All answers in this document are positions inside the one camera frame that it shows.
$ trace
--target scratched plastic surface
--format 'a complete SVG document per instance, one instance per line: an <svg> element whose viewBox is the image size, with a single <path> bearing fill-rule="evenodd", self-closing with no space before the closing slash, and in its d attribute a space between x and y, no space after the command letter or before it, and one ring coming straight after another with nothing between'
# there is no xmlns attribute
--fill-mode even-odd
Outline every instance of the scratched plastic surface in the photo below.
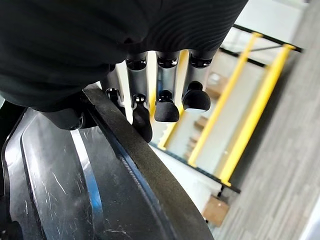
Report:
<svg viewBox="0 0 320 240"><path fill-rule="evenodd" d="M150 203L98 127L67 131L29 109L5 149L24 240L158 240Z"/></svg>

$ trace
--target yellow handrail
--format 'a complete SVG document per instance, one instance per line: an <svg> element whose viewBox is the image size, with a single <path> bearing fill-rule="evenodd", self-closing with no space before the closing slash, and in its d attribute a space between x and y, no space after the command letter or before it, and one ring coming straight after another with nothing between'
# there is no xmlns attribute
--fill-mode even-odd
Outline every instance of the yellow handrail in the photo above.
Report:
<svg viewBox="0 0 320 240"><path fill-rule="evenodd" d="M237 166L237 163L243 154L250 137L252 136L257 123L267 105L267 102L271 96L273 89L278 81L278 78L282 72L285 65L286 59L291 50L295 49L294 46L285 44L283 45L282 51L278 54L276 59L273 61L263 83L260 87L256 100L253 103L250 113L241 129L237 140L226 160L226 164L222 169L219 176L221 181L226 185L231 185L229 179Z"/></svg>
<svg viewBox="0 0 320 240"><path fill-rule="evenodd" d="M150 122L153 122L155 119L155 112L156 112L156 88L152 90L151 94L149 95L149 114L150 114Z"/></svg>
<svg viewBox="0 0 320 240"><path fill-rule="evenodd" d="M214 125L218 119L218 116L220 115L223 107L225 106L225 104L227 102L227 99L229 98L232 90L234 89L234 86L236 85L236 82L237 82L240 74L242 73L242 70L247 62L250 50L253 48L256 39L261 36L262 35L260 33L254 32L252 34L252 37L251 37L249 43L245 47L243 53L240 55L239 60L237 62L237 65L235 67L235 70L233 71L223 93L219 97L219 100L214 108L214 111L211 114L210 118L208 119L208 122L205 125L205 127L201 133L201 136L200 136L198 142L196 143L196 145L190 155L190 158L188 159L189 165L191 165L193 167L196 166L197 157L199 156L201 149L205 145L205 142L211 132L211 129L214 127Z"/></svg>

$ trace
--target cardboard box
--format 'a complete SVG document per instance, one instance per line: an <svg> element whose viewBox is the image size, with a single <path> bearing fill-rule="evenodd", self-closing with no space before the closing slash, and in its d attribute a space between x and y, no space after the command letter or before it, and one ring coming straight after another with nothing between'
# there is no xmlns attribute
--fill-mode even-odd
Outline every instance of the cardboard box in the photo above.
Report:
<svg viewBox="0 0 320 240"><path fill-rule="evenodd" d="M228 213L228 210L228 204L214 196L211 196L204 208L202 216L210 223L220 227Z"/></svg>

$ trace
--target robotic hand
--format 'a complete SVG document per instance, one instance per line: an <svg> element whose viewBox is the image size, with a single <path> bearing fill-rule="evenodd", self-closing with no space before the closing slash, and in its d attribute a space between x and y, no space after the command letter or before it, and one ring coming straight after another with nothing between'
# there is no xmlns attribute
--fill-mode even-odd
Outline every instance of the robotic hand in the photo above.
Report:
<svg viewBox="0 0 320 240"><path fill-rule="evenodd" d="M0 2L0 95L42 112L56 126L93 125L79 92L100 81L125 114L115 64L125 60L134 128L149 142L147 52L156 51L155 120L176 122L179 52L189 59L182 103L210 108L206 79L213 56L247 0Z"/></svg>

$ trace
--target gray carpet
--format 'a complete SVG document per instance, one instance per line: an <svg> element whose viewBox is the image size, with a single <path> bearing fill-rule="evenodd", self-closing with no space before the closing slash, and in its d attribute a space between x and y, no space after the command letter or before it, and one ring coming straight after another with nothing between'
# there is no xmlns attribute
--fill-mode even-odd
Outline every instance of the gray carpet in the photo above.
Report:
<svg viewBox="0 0 320 240"><path fill-rule="evenodd" d="M306 51L291 55L287 84L242 193L213 230L216 240L298 240L320 196L319 0L307 9L294 44Z"/></svg>

